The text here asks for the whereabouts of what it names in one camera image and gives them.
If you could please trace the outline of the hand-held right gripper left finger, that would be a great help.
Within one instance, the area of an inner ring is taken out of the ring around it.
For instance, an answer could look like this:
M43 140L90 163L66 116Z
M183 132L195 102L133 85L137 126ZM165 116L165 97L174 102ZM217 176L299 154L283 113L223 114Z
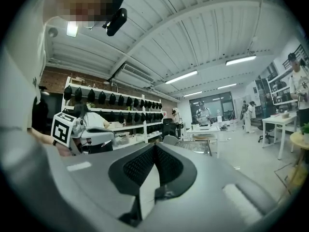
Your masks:
M129 228L119 220L140 203L141 219L146 219L155 207L155 189L159 187L159 173L150 168L138 189L138 197L122 194L109 178L109 168L118 159L140 152L147 144L140 143L118 150L61 157L47 150L51 175L61 197L94 228Z

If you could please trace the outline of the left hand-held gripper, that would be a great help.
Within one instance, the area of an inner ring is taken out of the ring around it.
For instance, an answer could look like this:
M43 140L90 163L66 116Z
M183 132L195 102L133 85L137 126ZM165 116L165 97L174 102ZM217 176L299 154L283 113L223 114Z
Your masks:
M105 128L86 128L81 118L59 112L54 115L51 136L55 142L54 145L62 146L71 155L80 155L84 151L89 152L90 146L112 141L114 132Z

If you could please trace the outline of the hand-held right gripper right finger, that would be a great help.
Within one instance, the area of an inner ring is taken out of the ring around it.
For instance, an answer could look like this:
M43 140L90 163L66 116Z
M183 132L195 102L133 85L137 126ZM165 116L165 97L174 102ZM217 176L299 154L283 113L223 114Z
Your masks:
M244 232L277 206L258 183L221 159L158 143L191 161L197 176L181 196L157 201L146 232Z

